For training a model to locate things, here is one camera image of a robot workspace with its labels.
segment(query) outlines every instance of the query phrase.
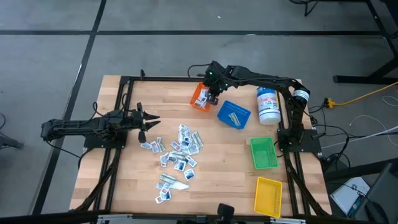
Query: yellow plastic tray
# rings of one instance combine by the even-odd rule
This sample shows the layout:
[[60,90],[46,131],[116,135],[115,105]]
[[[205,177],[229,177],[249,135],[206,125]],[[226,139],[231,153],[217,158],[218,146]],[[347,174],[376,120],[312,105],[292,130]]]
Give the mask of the yellow plastic tray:
[[270,217],[280,218],[282,206],[282,183],[259,177],[257,179],[254,211]]

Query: blue container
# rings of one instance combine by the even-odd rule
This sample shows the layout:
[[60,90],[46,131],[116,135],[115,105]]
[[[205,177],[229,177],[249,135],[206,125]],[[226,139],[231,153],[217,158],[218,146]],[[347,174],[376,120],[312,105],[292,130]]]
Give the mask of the blue container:
[[[229,118],[229,114],[231,113],[235,113],[236,117],[238,117],[239,122],[241,123],[240,126],[235,125],[235,123],[233,123],[233,121],[231,120],[231,118]],[[241,106],[238,106],[228,100],[226,100],[223,104],[223,106],[221,107],[220,111],[218,112],[218,119],[220,119],[220,121],[234,127],[237,129],[243,129],[244,126],[246,125],[246,123],[248,122],[248,119],[250,117],[251,112],[247,109],[244,109]]]

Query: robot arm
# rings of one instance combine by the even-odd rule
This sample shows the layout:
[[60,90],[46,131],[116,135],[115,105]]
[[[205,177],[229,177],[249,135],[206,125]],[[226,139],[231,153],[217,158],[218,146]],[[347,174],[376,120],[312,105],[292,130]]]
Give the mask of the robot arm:
[[[209,87],[208,102],[217,105],[217,96],[229,87],[235,88],[244,85],[254,85],[275,89],[285,99],[288,116],[291,116],[288,135],[288,144],[298,145],[303,138],[303,112],[307,105],[310,91],[301,83],[292,78],[277,77],[254,73],[242,66],[228,65],[226,68],[218,62],[212,61],[205,72],[203,84]],[[289,87],[294,88],[293,95]]]
[[137,109],[132,110],[131,114],[124,117],[121,110],[111,111],[99,118],[92,118],[86,121],[64,121],[60,119],[51,119],[42,124],[41,137],[44,141],[52,141],[64,136],[95,136],[103,142],[118,141],[121,133],[132,129],[140,129],[139,142],[146,141],[144,131],[160,121],[146,122],[147,120],[157,119],[158,116],[147,114],[141,103],[137,104]]

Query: wooden table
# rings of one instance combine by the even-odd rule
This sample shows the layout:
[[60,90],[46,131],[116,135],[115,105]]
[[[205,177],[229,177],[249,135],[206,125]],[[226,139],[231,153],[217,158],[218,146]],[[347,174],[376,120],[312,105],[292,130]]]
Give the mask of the wooden table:
[[[120,76],[106,75],[98,95],[100,113],[114,109]],[[259,215],[253,210],[254,195],[258,177],[283,182],[282,216],[292,214],[283,157],[279,167],[256,170],[253,166],[249,145],[250,138],[271,136],[277,139],[275,126],[263,126],[259,122],[256,87],[241,86],[229,88],[220,95],[217,106],[209,112],[192,108],[190,98],[197,86],[195,82],[135,81],[131,108],[141,102],[145,111],[160,116],[161,123],[146,133],[151,142],[162,136],[167,151],[170,143],[177,141],[178,126],[185,124],[192,131],[198,131],[204,147],[200,154],[193,155],[198,162],[194,168],[196,176],[188,182],[188,190],[171,190],[172,199],[156,204],[159,196],[156,183],[159,176],[166,173],[181,182],[186,180],[183,173],[168,164],[160,166],[160,154],[143,149],[137,139],[137,130],[129,132],[126,147],[121,151],[121,160],[116,179],[112,212],[159,213],[159,214],[202,214],[216,215],[219,203],[235,208],[235,215]],[[237,130],[219,121],[217,112],[228,99],[252,112],[246,127]],[[305,128],[311,128],[308,116],[303,118]],[[315,200],[327,212],[331,212],[321,165],[313,154],[301,153],[305,183]],[[104,149],[94,149],[81,162],[70,208],[76,208],[89,195],[98,182],[103,161]],[[104,208],[108,187],[105,186],[100,208]],[[299,211],[303,213],[300,191],[296,187]]]

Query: concrete floor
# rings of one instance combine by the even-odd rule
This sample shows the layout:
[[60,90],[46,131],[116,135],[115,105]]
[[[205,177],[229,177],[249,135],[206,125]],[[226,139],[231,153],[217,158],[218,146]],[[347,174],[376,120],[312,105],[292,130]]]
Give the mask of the concrete floor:
[[[100,1],[0,1],[0,29],[91,30]],[[396,30],[386,8],[374,5],[389,31]],[[321,2],[308,17],[304,6],[288,1],[108,1],[100,30],[375,30],[365,4]],[[0,217],[26,215],[37,191],[50,151],[39,138],[40,124],[61,118],[75,81],[88,36],[0,35],[0,112],[7,117],[2,129],[25,143],[23,150],[0,151]],[[333,75],[368,75],[392,58],[385,41],[368,37],[277,36],[97,36],[88,61],[72,119],[92,114],[103,75],[185,76],[189,65],[217,60],[223,65],[243,65],[253,71],[300,78],[311,90],[310,106],[324,97],[350,100],[377,85],[336,84]],[[398,71],[390,76],[396,77]],[[381,97],[398,98],[397,88],[357,103],[326,110],[327,124],[351,134],[382,131],[398,123],[396,107]],[[316,117],[322,123],[321,114]],[[328,128],[328,133],[336,133]],[[344,140],[322,138],[322,146]],[[66,138],[63,148],[81,154],[83,138]],[[337,152],[341,146],[325,149]],[[387,137],[349,144],[352,166],[398,156]],[[77,160],[61,153],[44,205],[44,213],[68,210],[77,174]]]

